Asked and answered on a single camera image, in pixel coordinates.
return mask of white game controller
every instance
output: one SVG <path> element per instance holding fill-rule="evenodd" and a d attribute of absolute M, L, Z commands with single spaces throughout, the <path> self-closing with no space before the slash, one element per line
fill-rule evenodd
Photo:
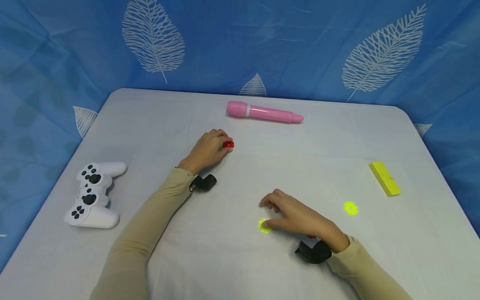
<path fill-rule="evenodd" d="M 77 174 L 80 189 L 75 204 L 65 214 L 65 222 L 72 226 L 112 228 L 119 222 L 119 215 L 108 208 L 107 188 L 112 177 L 127 170 L 122 162 L 91 163 Z"/>

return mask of blue backdrop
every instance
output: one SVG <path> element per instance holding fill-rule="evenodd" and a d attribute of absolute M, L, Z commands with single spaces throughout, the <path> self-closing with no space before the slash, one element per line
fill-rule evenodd
<path fill-rule="evenodd" d="M 479 232 L 479 28 L 475 0 L 0 1 L 0 270 L 120 87 L 398 106 Z"/>

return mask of white table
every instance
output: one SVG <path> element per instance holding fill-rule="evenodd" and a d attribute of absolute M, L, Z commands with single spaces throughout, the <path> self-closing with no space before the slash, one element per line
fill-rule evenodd
<path fill-rule="evenodd" d="M 236 119 L 227 101 L 294 111 L 302 124 Z M 200 135 L 222 128 L 233 153 L 218 184 L 175 214 L 149 264 L 153 299 L 356 299 L 324 265 L 293 254 L 299 237 L 260 233 L 258 202 L 283 189 L 357 237 L 414 299 L 478 299 L 480 241 L 408 116 L 395 107 L 121 89 L 110 95 L 0 275 L 2 300 L 85 300 L 107 252 Z M 63 222 L 89 162 L 124 161 L 110 230 Z M 387 197 L 368 164 L 402 189 Z M 344 201 L 359 213 L 350 216 Z"/>

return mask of yellow block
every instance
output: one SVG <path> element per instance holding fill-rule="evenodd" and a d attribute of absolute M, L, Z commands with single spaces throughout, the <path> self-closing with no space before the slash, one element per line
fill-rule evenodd
<path fill-rule="evenodd" d="M 377 161 L 369 164 L 369 166 L 388 197 L 398 195 L 402 192 L 390 173 L 388 173 L 383 162 Z"/>

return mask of beige sleeve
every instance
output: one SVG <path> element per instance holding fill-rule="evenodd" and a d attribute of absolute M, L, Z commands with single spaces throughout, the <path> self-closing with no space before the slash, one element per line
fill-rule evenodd
<path fill-rule="evenodd" d="M 172 215 L 190 195 L 194 176 L 173 169 L 113 243 L 90 300 L 147 300 L 146 266 Z"/>
<path fill-rule="evenodd" d="M 350 246 L 340 253 L 333 253 L 327 260 L 334 273 L 348 280 L 362 300 L 411 300 L 358 240 L 350 236 L 348 239 Z"/>

